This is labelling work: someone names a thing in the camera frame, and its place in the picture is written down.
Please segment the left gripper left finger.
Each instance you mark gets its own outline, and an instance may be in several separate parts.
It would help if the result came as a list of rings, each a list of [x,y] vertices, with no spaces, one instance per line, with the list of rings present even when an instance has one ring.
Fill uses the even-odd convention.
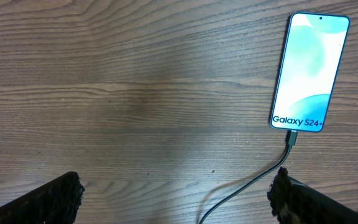
[[[0,207],[0,224],[73,224],[85,188],[67,172]]]

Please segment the Samsung Galaxy smartphone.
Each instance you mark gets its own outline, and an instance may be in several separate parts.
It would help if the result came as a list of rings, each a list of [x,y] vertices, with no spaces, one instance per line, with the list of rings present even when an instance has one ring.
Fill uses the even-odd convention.
[[[323,130],[351,20],[296,12],[289,18],[270,125]]]

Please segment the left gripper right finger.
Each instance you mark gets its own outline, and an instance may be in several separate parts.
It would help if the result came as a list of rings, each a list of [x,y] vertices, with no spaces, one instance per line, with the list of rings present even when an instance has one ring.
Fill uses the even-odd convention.
[[[267,192],[280,224],[358,224],[358,213],[288,175],[281,167]]]

